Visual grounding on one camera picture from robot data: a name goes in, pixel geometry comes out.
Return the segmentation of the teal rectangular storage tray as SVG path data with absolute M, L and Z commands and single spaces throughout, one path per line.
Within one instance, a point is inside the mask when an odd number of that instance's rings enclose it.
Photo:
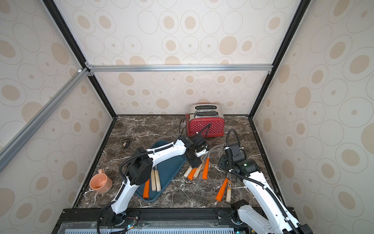
M 143 198 L 144 184 L 140 185 L 135 191 L 134 195 L 140 198 L 141 201 L 152 203 L 155 202 L 160 195 L 166 190 L 171 181 L 180 172 L 181 168 L 184 166 L 186 158 L 184 155 L 176 156 L 157 165 L 159 171 L 161 191 L 149 191 L 149 197 Z

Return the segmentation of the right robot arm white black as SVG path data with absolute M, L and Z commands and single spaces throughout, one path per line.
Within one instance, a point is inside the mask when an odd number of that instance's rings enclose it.
M 226 136 L 225 153 L 219 167 L 226 171 L 229 180 L 240 179 L 253 194 L 264 215 L 259 214 L 246 201 L 231 205 L 233 222 L 244 223 L 257 234 L 311 234 L 307 225 L 302 225 L 283 205 L 267 183 L 257 163 L 246 157 L 239 135 L 230 129 Z

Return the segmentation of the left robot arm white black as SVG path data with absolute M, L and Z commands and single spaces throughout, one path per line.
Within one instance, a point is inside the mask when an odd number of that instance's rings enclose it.
M 111 222 L 120 217 L 122 218 L 120 224 L 123 224 L 127 219 L 132 219 L 123 233 L 137 225 L 138 218 L 127 215 L 125 211 L 137 188 L 146 184 L 151 178 L 152 169 L 158 164 L 177 156 L 184 156 L 190 166 L 197 169 L 202 164 L 202 157 L 207 155 L 208 151 L 206 135 L 202 135 L 201 132 L 191 137 L 179 134 L 174 141 L 160 147 L 147 150 L 139 148 L 138 153 L 126 159 L 118 169 L 123 181 L 115 198 L 101 209 L 96 221 L 97 233 L 100 233 L 100 227 L 105 220 L 104 215 L 109 210 L 112 210 L 112 214 L 109 215 Z

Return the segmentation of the pink plastic cup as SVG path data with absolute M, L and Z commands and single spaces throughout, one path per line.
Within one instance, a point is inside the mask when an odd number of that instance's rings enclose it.
M 99 169 L 98 174 L 91 178 L 89 186 L 95 192 L 104 194 L 111 190 L 113 181 L 106 175 L 104 169 Z

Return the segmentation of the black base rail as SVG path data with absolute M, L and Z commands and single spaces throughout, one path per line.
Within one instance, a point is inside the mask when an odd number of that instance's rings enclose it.
M 128 208 L 115 214 L 105 209 L 64 209 L 54 234 L 78 232 L 163 234 L 271 234 L 270 222 L 261 208 L 249 208 L 265 223 L 249 225 L 232 208 Z

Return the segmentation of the left diagonal aluminium bar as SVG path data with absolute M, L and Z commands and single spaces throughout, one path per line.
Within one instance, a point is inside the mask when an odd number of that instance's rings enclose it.
M 35 132 L 50 118 L 72 90 L 74 90 L 88 74 L 89 71 L 87 68 L 83 68 L 80 72 L 76 73 L 75 76 L 71 78 L 21 129 L 21 131 L 9 141 L 1 150 L 1 170 L 4 170 Z

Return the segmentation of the horizontal aluminium bar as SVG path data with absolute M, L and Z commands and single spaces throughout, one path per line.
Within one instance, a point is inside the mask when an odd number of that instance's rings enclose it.
M 88 65 L 92 72 L 271 71 L 271 64 Z

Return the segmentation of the red polka dot toaster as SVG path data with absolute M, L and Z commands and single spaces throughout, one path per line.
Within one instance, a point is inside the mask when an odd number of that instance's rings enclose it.
M 206 137 L 222 137 L 225 119 L 221 106 L 214 103 L 192 105 L 186 114 L 186 125 L 189 137 L 197 133 Z

